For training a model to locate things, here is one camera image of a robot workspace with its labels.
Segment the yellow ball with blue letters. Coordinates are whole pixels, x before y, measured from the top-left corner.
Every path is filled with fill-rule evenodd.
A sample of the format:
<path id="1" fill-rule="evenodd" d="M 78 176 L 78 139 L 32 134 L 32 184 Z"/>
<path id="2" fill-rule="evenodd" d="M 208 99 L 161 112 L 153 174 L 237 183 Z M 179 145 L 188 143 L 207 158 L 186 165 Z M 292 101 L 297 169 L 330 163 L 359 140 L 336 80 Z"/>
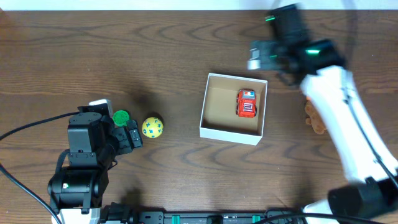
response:
<path id="1" fill-rule="evenodd" d="M 156 117 L 147 118 L 142 125 L 142 133 L 148 138 L 159 137 L 164 130 L 163 122 Z"/>

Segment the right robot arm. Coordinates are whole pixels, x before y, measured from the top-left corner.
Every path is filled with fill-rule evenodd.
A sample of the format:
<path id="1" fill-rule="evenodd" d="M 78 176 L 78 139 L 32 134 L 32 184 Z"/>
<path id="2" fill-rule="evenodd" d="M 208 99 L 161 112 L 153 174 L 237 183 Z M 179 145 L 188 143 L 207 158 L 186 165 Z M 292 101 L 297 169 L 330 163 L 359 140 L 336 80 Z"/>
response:
<path id="1" fill-rule="evenodd" d="M 346 60 L 328 39 L 312 40 L 295 4 L 271 10 L 272 40 L 255 41 L 248 67 L 286 75 L 308 98 L 338 151 L 348 185 L 289 219 L 304 223 L 374 223 L 397 210 L 397 159 L 368 114 Z"/>

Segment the red toy fire truck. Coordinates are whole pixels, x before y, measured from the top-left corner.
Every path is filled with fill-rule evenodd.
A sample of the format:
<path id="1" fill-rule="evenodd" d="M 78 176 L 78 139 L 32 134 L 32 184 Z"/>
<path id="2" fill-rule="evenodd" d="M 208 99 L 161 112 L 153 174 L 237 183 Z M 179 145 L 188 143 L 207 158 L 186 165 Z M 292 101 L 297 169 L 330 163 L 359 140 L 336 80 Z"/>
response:
<path id="1" fill-rule="evenodd" d="M 242 118 L 254 118 L 257 115 L 256 92 L 249 89 L 241 89 L 236 97 L 236 114 Z"/>

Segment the brown plush toy with carrot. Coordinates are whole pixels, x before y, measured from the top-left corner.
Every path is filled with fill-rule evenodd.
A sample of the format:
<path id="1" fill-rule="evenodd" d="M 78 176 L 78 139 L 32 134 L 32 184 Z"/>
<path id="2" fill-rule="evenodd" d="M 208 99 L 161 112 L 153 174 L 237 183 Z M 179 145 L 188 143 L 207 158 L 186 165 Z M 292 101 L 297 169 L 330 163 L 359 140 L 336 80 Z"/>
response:
<path id="1" fill-rule="evenodd" d="M 322 118 L 312 102 L 310 101 L 310 98 L 307 98 L 307 102 L 304 107 L 305 113 L 307 114 L 307 118 L 305 120 L 305 123 L 307 125 L 310 125 L 314 132 L 317 134 L 323 134 L 326 131 L 326 126 L 322 121 Z"/>

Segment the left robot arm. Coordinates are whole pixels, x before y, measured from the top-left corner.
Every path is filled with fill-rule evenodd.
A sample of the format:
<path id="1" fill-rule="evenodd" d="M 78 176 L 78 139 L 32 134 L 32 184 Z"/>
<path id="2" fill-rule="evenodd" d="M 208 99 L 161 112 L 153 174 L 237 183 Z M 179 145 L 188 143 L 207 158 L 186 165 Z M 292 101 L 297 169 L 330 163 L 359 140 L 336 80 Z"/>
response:
<path id="1" fill-rule="evenodd" d="M 137 121 L 116 127 L 108 115 L 78 113 L 68 125 L 69 165 L 59 167 L 48 184 L 54 222 L 98 223 L 108 172 L 116 157 L 142 147 Z"/>

